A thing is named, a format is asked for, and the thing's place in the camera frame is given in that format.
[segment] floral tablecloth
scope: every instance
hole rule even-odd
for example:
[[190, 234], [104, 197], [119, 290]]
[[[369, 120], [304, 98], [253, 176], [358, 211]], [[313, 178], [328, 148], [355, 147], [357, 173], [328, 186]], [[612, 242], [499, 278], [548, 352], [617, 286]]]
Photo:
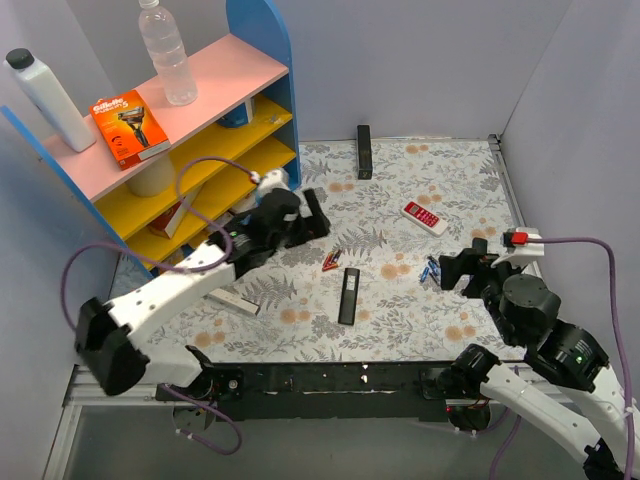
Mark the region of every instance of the floral tablecloth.
[[[502, 358], [506, 348], [479, 300], [420, 284], [427, 255], [457, 254], [474, 236], [500, 247], [511, 214], [487, 142], [380, 141], [373, 180], [356, 180], [353, 142], [303, 144], [301, 189], [313, 187], [331, 235], [283, 250], [228, 289], [262, 308], [239, 315], [204, 298], [158, 330], [151, 342], [193, 344], [216, 362], [452, 360], [469, 343]], [[400, 215], [417, 201], [448, 223], [435, 238]], [[339, 269], [321, 272], [332, 249]], [[360, 269], [356, 322], [337, 323], [342, 267]], [[121, 262], [114, 295], [144, 279]]]

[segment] plastic bottle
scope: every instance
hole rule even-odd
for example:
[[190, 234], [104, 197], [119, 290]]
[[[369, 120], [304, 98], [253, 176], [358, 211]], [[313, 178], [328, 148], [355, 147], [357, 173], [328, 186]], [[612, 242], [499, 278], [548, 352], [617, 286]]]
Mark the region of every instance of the plastic bottle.
[[16, 48], [7, 54], [4, 66], [67, 145], [81, 152], [95, 143], [96, 136], [44, 62], [26, 48]]
[[173, 105], [187, 105], [198, 97], [198, 87], [176, 21], [166, 8], [159, 6], [159, 0], [139, 1], [142, 12], [138, 26], [167, 100]]

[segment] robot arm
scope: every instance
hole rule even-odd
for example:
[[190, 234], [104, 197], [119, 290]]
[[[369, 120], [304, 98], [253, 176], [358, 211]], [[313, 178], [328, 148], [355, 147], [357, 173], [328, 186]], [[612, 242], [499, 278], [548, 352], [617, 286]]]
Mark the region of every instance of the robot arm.
[[[149, 337], [164, 323], [216, 288], [233, 283], [263, 265], [280, 246], [295, 247], [328, 235], [330, 223], [313, 190], [303, 192], [311, 215], [300, 213], [300, 199], [286, 186], [284, 171], [265, 175], [256, 208], [225, 226], [233, 240], [231, 255], [216, 268], [166, 272], [141, 288], [106, 304], [93, 298], [80, 308], [76, 350], [107, 395], [118, 395], [139, 382], [169, 383], [189, 389], [207, 379], [208, 359], [195, 347], [158, 348]], [[223, 240], [211, 235], [178, 268], [210, 265], [223, 258]]]
[[[514, 378], [495, 363], [497, 357], [478, 345], [465, 349], [454, 362], [452, 372], [458, 372], [459, 384], [473, 379], [471, 384], [477, 386], [478, 393], [505, 403], [576, 460], [587, 458], [584, 469], [589, 478], [622, 479], [627, 454], [625, 419], [627, 414], [633, 414], [634, 420], [640, 420], [638, 410], [634, 407], [632, 412], [625, 411], [623, 389], [595, 338], [558, 319], [560, 298], [547, 289], [542, 279], [522, 273], [528, 263], [544, 254], [541, 244], [527, 244], [527, 238], [536, 237], [540, 238], [537, 231], [530, 229], [505, 233], [507, 254], [503, 256], [489, 254], [486, 240], [478, 238], [456, 257], [441, 256], [442, 288], [451, 290], [462, 275], [470, 275], [462, 294], [482, 299], [504, 343], [524, 347], [524, 362], [556, 385], [587, 420]], [[486, 363], [489, 367], [482, 376], [469, 377], [470, 366]], [[581, 455], [580, 449], [585, 448], [588, 455]], [[635, 478], [640, 478], [639, 462], [640, 436], [636, 433], [632, 472]]]
[[484, 395], [502, 403], [550, 436], [580, 463], [587, 460], [585, 449], [600, 440], [600, 434], [587, 419], [527, 383], [484, 347], [469, 345], [448, 373], [448, 383], [460, 388], [465, 397]]

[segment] red remote control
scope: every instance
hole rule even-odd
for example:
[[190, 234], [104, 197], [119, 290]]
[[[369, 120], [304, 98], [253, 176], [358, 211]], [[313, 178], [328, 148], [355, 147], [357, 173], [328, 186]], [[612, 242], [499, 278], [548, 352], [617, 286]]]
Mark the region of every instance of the red remote control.
[[447, 222], [445, 220], [426, 208], [421, 207], [416, 202], [409, 202], [402, 209], [402, 215], [436, 237], [441, 236], [447, 229]]

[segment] blue shelf side panel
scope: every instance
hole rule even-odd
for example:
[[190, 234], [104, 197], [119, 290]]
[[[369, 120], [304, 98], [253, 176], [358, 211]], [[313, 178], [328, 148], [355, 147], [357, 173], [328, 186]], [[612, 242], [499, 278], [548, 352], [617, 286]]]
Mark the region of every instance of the blue shelf side panel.
[[[67, 188], [71, 191], [71, 193], [78, 199], [78, 201], [84, 205], [84, 207], [95, 217], [95, 219], [102, 225], [105, 231], [109, 234], [109, 237], [113, 240], [114, 243], [120, 245], [121, 247], [127, 247], [126, 243], [120, 238], [120, 236], [116, 233], [116, 231], [109, 225], [109, 223], [105, 220], [102, 214], [93, 206], [91, 201], [85, 196], [84, 193], [78, 188], [78, 186], [71, 180], [71, 177], [67, 175], [58, 162], [56, 162], [55, 158], [51, 156], [51, 154], [44, 148], [44, 145], [40, 143], [40, 141], [31, 133], [31, 131], [27, 128], [27, 126], [22, 123], [22, 121], [11, 111], [11, 109], [7, 106], [0, 107], [0, 111], [6, 117], [6, 119], [13, 125], [13, 127], [18, 131], [18, 133], [27, 141], [29, 145], [36, 151], [38, 155], [44, 160], [44, 162], [53, 170], [53, 172], [60, 177], [60, 179], [64, 182]], [[144, 268], [144, 265], [134, 257], [130, 257], [131, 261], [136, 265], [142, 272], [147, 275], [148, 278], [152, 278], [151, 274]]]
[[271, 0], [227, 0], [226, 6], [229, 31], [233, 35], [289, 68], [289, 74], [265, 89], [264, 94], [293, 114], [293, 120], [274, 134], [296, 152], [296, 158], [285, 166], [289, 187], [293, 190], [300, 186], [301, 173], [289, 32]]

